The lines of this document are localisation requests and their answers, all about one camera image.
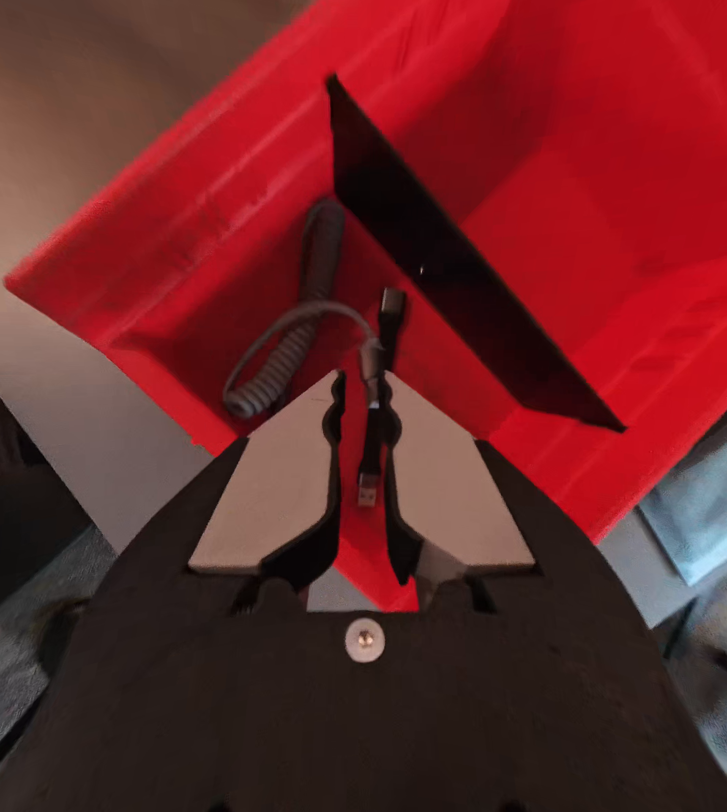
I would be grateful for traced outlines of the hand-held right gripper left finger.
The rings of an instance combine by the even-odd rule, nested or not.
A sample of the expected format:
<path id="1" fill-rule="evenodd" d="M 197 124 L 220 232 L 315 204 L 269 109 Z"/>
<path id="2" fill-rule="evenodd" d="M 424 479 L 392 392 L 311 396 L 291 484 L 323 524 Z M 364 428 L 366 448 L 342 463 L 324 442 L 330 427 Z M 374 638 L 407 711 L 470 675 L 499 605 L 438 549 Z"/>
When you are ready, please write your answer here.
<path id="1" fill-rule="evenodd" d="M 243 440 L 191 571 L 278 578 L 300 592 L 333 565 L 346 384 L 343 371 L 328 373 Z"/>

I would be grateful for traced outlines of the red plastic bin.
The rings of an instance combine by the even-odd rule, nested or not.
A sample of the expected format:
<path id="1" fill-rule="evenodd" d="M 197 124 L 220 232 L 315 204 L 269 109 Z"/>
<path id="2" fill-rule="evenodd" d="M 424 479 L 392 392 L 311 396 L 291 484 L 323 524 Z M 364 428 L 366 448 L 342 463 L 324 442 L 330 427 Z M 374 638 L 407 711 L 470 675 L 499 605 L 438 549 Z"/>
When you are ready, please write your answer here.
<path id="1" fill-rule="evenodd" d="M 332 75 L 627 430 L 515 402 L 350 215 L 333 294 L 407 290 L 399 378 L 600 541 L 727 409 L 727 2 L 317 2 L 6 288 L 221 454 L 333 191 Z"/>

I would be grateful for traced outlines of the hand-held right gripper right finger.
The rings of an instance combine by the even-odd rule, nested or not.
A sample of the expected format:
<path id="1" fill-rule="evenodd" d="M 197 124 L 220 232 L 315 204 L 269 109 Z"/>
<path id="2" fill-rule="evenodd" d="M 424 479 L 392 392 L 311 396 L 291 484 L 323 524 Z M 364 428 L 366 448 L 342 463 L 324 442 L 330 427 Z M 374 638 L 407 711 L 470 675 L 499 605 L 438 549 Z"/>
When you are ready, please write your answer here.
<path id="1" fill-rule="evenodd" d="M 536 565 L 475 437 L 392 372 L 382 379 L 381 420 L 385 533 L 399 584 Z"/>

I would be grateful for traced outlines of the black bin divider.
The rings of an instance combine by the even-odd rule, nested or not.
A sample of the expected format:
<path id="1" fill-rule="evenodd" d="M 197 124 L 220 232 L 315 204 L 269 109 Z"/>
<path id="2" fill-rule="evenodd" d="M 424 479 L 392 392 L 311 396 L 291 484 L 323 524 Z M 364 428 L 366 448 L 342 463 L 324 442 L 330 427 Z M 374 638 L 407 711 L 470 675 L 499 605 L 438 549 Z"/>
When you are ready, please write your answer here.
<path id="1" fill-rule="evenodd" d="M 336 74 L 325 88 L 336 197 L 449 328 L 524 408 L 625 432 Z"/>

